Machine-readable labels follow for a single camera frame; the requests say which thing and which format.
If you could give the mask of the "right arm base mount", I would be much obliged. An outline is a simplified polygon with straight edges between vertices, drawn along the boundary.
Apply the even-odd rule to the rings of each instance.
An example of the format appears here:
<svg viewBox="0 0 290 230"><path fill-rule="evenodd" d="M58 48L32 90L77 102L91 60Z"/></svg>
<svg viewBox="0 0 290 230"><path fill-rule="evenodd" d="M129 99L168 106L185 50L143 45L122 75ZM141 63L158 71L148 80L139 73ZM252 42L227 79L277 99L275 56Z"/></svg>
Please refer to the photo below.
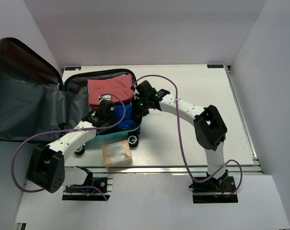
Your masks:
<svg viewBox="0 0 290 230"><path fill-rule="evenodd" d="M231 194L235 189L235 181L232 176L228 176L220 187L210 182L196 183L192 181L189 185L192 192L194 204L224 204L224 203L238 203L236 193Z"/></svg>

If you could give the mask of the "dark blue cloth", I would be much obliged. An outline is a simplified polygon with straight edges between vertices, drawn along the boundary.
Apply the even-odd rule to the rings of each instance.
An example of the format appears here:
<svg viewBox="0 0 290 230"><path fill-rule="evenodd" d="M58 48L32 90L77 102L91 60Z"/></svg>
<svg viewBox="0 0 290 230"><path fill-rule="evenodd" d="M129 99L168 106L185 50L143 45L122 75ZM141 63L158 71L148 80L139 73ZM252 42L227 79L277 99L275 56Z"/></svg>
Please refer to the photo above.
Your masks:
<svg viewBox="0 0 290 230"><path fill-rule="evenodd" d="M133 106L131 104L125 105L126 113L124 116L124 119L120 124L118 124L115 129L122 130L122 129L129 129L138 124L135 118L133 118ZM114 112L116 115L116 121L118 122L123 114L124 114L124 108L122 105L116 105L114 108Z"/></svg>

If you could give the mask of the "red cloth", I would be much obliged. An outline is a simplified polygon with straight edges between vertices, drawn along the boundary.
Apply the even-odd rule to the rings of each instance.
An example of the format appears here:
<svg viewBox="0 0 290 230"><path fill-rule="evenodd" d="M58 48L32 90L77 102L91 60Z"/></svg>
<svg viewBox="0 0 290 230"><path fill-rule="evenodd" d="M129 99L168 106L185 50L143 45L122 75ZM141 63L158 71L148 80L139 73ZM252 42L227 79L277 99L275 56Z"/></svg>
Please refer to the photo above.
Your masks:
<svg viewBox="0 0 290 230"><path fill-rule="evenodd" d="M89 110L92 111L92 110L97 110L99 109L99 104L95 104L95 105L89 105Z"/></svg>

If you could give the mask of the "salmon pink cloth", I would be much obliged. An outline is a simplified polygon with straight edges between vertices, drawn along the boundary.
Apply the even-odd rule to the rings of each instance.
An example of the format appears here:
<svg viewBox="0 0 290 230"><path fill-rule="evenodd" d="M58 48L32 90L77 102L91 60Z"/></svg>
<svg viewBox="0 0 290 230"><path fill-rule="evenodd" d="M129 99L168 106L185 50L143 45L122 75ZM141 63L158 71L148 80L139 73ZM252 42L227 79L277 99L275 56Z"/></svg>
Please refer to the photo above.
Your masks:
<svg viewBox="0 0 290 230"><path fill-rule="evenodd" d="M104 80L88 80L88 91L89 107L98 106L99 96L102 94L116 95L124 104L129 103L134 98L131 74Z"/></svg>

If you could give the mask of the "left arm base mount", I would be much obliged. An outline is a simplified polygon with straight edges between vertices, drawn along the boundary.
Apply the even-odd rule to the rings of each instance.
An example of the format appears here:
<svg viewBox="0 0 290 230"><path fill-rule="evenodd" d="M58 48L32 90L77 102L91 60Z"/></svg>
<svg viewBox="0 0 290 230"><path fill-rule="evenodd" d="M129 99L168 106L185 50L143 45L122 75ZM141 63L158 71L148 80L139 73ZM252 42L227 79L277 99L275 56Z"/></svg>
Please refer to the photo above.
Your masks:
<svg viewBox="0 0 290 230"><path fill-rule="evenodd" d="M63 187L63 201L107 201L112 178L83 167L66 167Z"/></svg>

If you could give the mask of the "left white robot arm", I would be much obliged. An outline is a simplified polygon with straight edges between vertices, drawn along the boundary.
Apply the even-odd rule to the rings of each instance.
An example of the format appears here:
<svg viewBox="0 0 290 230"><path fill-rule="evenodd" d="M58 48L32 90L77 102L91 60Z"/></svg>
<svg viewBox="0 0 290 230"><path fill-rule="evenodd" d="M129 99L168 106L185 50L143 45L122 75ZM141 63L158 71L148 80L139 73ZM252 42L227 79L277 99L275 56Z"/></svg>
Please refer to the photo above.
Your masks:
<svg viewBox="0 0 290 230"><path fill-rule="evenodd" d="M26 173L27 179L50 193L56 192L61 186L78 186L82 191L90 190L93 186L92 173L77 166L66 168L65 162L86 142L102 131L115 127L115 106L110 100L101 100L97 110L89 112L60 139L36 146Z"/></svg>

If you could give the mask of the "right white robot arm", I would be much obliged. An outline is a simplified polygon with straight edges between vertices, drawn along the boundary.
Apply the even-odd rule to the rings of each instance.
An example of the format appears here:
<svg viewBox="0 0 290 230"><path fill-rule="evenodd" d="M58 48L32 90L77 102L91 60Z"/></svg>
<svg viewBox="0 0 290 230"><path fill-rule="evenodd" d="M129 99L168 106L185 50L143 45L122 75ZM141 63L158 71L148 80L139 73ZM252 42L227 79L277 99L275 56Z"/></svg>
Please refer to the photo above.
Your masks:
<svg viewBox="0 0 290 230"><path fill-rule="evenodd" d="M205 179L191 179L196 183L208 183L213 191L221 190L228 177L223 154L227 127L218 109L213 105L204 108L193 105L179 99L178 93L172 95L164 89L157 91L146 80L134 84L132 88L137 90L133 101L136 116L144 117L149 109L157 109L173 114L178 121L183 119L194 127L196 140L205 150L208 168Z"/></svg>

